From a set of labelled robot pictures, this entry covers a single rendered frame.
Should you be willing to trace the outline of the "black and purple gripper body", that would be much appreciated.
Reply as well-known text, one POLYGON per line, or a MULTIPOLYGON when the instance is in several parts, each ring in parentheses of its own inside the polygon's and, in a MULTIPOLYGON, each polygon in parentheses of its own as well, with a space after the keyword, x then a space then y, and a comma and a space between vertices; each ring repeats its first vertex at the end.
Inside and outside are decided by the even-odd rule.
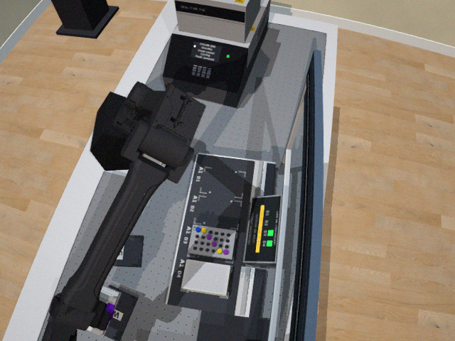
POLYGON ((97 307, 95 310, 97 311, 97 320, 93 326, 90 326, 92 328, 97 328, 99 330, 105 330, 107 327, 107 324, 109 322, 109 319, 111 317, 111 313, 105 311, 107 307, 107 304, 99 301, 97 304, 97 307))

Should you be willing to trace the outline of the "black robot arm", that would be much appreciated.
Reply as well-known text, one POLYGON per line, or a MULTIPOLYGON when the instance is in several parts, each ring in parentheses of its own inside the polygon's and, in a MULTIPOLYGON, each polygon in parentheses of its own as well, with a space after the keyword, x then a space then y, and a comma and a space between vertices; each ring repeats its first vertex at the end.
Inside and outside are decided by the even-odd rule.
POLYGON ((81 265, 53 297, 41 341, 77 341, 76 329, 95 324, 102 286, 147 202, 166 179, 178 183, 191 162, 205 107, 173 84, 165 91, 133 86, 112 123, 129 136, 121 150, 129 170, 81 265))

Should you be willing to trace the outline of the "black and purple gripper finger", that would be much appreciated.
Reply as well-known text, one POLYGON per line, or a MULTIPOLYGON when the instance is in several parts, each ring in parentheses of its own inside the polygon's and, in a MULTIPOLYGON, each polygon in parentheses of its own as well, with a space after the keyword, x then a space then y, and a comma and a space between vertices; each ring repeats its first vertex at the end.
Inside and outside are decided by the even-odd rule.
MULTIPOLYGON (((111 303, 108 303, 108 304, 107 304, 106 311, 109 312, 109 313, 111 313, 111 317, 110 317, 111 319, 112 319, 112 317, 113 317, 113 315, 114 315, 114 312, 113 312, 113 311, 114 311, 114 308, 115 308, 115 305, 113 305, 113 304, 111 304, 111 303)), ((111 319, 109 319, 109 321, 110 321, 111 319)))

